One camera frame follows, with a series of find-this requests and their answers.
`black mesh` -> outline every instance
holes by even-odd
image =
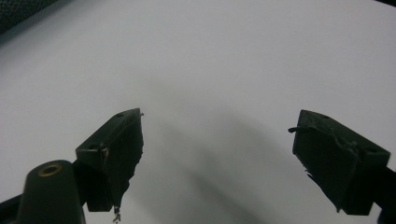
[[[57,0],[0,0],[0,34]]]

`white background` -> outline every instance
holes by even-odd
[[[0,36],[0,201],[140,107],[122,223],[376,223],[336,213],[287,129],[313,110],[396,153],[395,21],[368,0],[60,2]]]

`white table surface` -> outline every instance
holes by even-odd
[[[0,36],[0,201],[114,114],[144,155],[121,223],[376,223],[337,214],[291,153],[301,109],[393,155],[396,8],[369,0],[73,0]],[[111,223],[89,213],[87,223]]]

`metal ring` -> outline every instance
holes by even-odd
[[[62,165],[58,163],[50,164],[40,171],[38,171],[38,175],[42,177],[47,177],[50,175],[55,175],[62,170]]]

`white surface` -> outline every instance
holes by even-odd
[[[376,206],[335,212],[287,129],[301,109],[326,114],[389,150],[394,170],[395,21],[362,0],[71,1],[0,37],[0,201],[141,107],[122,223],[375,223]]]

